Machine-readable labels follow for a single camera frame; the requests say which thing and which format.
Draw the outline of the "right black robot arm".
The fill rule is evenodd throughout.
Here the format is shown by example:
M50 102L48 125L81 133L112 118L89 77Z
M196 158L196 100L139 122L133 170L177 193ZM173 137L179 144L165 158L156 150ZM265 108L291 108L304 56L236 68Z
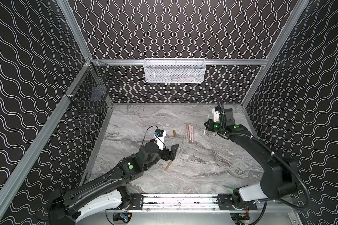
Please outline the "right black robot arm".
M215 132L248 152L262 167L263 175L259 183L238 188L234 193L239 200L274 200L292 194L300 189L298 171L293 160L280 159L263 142L255 138L242 124L237 124L232 109L215 107L213 119L204 123L206 131Z

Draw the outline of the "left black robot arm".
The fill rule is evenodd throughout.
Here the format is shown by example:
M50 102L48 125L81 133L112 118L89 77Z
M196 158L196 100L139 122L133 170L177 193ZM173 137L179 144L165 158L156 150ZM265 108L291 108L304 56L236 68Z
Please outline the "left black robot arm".
M170 149L160 150L154 140L140 146L140 150L119 161L109 172L91 182L73 189L58 188L49 196L47 204L50 225L74 225L83 215L79 210L92 200L124 187L127 183L141 177L159 160L175 160L178 144Z

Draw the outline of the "white pen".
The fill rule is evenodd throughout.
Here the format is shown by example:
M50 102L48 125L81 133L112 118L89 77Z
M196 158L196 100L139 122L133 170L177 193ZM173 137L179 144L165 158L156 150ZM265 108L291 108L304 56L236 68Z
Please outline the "white pen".
M189 141L192 141L192 129L191 124L188 124L188 133L189 133Z

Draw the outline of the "tan pen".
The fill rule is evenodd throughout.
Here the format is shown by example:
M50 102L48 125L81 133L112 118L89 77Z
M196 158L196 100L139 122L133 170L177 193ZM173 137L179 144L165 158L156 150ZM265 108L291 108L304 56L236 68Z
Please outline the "tan pen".
M188 123L186 123L186 132L187 132L187 139L190 140L190 128L189 128Z

